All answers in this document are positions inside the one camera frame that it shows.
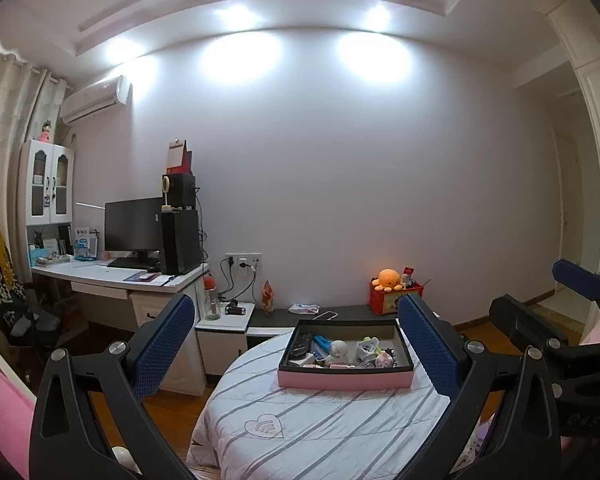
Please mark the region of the silver helmet astronaut figure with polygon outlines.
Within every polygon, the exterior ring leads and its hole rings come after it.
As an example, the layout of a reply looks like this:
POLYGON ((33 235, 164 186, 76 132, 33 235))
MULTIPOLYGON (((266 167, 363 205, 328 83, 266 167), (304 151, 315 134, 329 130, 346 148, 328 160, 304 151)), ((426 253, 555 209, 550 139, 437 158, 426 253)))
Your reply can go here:
POLYGON ((330 355, 326 356, 325 364, 329 366, 330 364, 342 363, 349 364, 349 347, 348 344, 343 340, 332 340, 332 344, 330 345, 330 355))

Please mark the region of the pink blanket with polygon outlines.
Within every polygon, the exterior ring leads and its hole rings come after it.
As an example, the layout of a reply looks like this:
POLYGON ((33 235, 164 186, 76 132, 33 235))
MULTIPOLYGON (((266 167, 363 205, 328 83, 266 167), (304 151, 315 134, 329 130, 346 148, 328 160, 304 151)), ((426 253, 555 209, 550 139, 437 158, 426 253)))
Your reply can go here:
POLYGON ((0 369, 0 451, 23 479, 30 478, 34 404, 0 369))

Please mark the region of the white pink cat figurine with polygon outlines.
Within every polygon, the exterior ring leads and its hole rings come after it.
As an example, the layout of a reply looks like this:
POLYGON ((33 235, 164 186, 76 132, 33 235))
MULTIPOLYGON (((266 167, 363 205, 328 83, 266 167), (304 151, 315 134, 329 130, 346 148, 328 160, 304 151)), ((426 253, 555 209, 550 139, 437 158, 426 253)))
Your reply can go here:
POLYGON ((375 358, 374 367, 388 368, 393 367, 393 356, 387 351, 381 351, 375 358))

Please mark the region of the red cartoon storage box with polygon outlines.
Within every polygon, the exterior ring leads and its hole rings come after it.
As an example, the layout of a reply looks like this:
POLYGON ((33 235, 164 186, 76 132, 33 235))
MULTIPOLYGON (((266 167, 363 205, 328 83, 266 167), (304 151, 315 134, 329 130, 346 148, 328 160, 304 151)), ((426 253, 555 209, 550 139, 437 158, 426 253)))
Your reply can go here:
POLYGON ((375 286, 370 284, 370 298, 368 298, 368 305, 378 316, 393 314, 398 310, 398 304, 402 297, 408 294, 417 294, 421 297, 424 290, 425 287, 419 283, 416 283, 414 286, 407 289, 398 290, 397 292, 394 290, 392 292, 376 290, 375 286))

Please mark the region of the orange octopus plush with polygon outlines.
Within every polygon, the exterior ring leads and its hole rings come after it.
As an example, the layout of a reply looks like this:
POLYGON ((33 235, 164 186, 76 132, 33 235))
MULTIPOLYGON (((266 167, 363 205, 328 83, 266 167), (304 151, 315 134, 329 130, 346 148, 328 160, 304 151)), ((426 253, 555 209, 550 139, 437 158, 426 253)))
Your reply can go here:
POLYGON ((378 292, 400 292, 404 289, 402 275, 393 269, 381 270, 370 284, 378 292))

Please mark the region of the black office chair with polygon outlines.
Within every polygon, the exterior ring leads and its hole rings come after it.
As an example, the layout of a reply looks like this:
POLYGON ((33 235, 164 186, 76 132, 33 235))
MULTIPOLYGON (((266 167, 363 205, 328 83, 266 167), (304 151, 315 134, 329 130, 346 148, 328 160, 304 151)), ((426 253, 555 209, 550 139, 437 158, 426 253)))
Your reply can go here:
POLYGON ((30 384, 57 344, 61 322, 28 292, 36 292, 35 284, 20 282, 0 229, 0 333, 16 371, 30 384))

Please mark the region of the white power adapter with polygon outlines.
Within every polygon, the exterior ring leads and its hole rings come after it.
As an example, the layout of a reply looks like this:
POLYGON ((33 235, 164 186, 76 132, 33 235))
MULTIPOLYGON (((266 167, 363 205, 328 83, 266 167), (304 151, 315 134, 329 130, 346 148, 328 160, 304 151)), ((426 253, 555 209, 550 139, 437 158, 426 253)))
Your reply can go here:
POLYGON ((313 365, 315 363, 315 356, 312 353, 307 353, 303 358, 290 359, 289 365, 304 367, 306 365, 313 365))

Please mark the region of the black remote control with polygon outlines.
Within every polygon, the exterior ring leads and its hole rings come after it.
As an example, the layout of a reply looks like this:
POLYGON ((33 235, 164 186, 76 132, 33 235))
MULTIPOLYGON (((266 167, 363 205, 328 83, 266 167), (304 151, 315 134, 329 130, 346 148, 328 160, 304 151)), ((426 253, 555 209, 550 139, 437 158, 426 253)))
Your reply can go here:
POLYGON ((290 360, 302 360, 310 352, 313 335, 311 333, 301 333, 294 338, 294 343, 289 351, 290 360))

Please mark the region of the tissue packet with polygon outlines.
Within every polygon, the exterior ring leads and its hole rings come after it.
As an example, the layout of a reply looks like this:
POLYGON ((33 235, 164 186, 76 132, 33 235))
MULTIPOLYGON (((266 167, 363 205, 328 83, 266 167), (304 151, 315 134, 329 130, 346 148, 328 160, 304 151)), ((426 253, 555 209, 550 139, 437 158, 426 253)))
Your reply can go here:
POLYGON ((317 304, 292 304, 288 312, 294 315, 318 315, 321 311, 321 307, 317 304))

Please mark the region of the white computer desk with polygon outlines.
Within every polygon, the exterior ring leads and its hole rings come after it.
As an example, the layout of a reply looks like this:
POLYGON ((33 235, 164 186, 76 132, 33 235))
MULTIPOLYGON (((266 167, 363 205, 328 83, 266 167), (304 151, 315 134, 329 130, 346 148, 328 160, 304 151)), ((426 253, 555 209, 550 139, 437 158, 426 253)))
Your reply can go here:
MULTIPOLYGON (((204 276, 208 266, 175 278, 156 278, 148 283, 131 282, 134 269, 114 268, 107 261, 76 261, 35 266, 31 272, 71 285, 87 321, 135 332, 153 320, 176 294, 189 296, 195 306, 195 320, 200 320, 204 299, 204 276)), ((204 363, 196 336, 191 330, 164 376, 161 388, 166 391, 201 396, 206 388, 204 363)))

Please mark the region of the black keyboard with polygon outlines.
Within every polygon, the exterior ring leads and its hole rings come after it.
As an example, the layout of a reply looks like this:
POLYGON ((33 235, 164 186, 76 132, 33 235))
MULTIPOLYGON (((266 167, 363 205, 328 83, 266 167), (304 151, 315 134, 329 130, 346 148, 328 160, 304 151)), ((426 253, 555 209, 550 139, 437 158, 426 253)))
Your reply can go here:
POLYGON ((160 271, 160 261, 156 258, 118 257, 107 264, 108 268, 136 269, 149 272, 160 271))

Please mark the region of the low black white cabinet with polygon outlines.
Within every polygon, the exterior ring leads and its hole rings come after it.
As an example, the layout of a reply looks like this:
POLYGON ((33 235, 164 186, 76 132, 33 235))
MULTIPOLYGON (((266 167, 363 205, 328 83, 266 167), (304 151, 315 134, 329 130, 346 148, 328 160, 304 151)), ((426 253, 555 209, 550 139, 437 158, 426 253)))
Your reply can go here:
POLYGON ((244 315, 222 314, 217 320, 203 318, 195 325, 204 374, 221 376, 236 359, 260 342, 294 330, 299 321, 368 321, 377 315, 370 306, 331 307, 317 314, 293 314, 275 309, 267 315, 254 304, 242 304, 244 315))

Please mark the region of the black computer tower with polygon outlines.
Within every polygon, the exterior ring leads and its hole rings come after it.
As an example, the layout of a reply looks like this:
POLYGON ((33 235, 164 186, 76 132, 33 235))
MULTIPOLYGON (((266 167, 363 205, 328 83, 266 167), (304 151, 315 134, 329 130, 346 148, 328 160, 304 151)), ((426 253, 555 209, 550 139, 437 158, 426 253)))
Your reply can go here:
POLYGON ((161 272, 184 275, 201 264, 198 214, 195 209, 163 210, 160 214, 161 272))

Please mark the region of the red desk calendar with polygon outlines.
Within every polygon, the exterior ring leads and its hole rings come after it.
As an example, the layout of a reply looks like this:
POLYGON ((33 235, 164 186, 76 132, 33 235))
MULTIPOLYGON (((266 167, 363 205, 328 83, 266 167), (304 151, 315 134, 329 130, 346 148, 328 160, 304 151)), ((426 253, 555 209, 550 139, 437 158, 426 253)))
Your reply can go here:
POLYGON ((185 140, 174 140, 169 144, 166 156, 167 174, 192 174, 193 152, 185 140))

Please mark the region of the pink doll on cabinet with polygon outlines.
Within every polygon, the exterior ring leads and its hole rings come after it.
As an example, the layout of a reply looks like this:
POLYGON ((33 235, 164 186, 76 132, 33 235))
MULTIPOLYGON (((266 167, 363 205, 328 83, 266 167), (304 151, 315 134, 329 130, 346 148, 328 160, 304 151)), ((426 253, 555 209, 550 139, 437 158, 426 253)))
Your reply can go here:
POLYGON ((40 135, 38 136, 38 140, 40 142, 44 142, 44 143, 52 142, 52 139, 50 138, 51 133, 52 133, 52 122, 50 120, 46 120, 46 122, 44 122, 44 124, 42 125, 42 130, 41 130, 40 135))

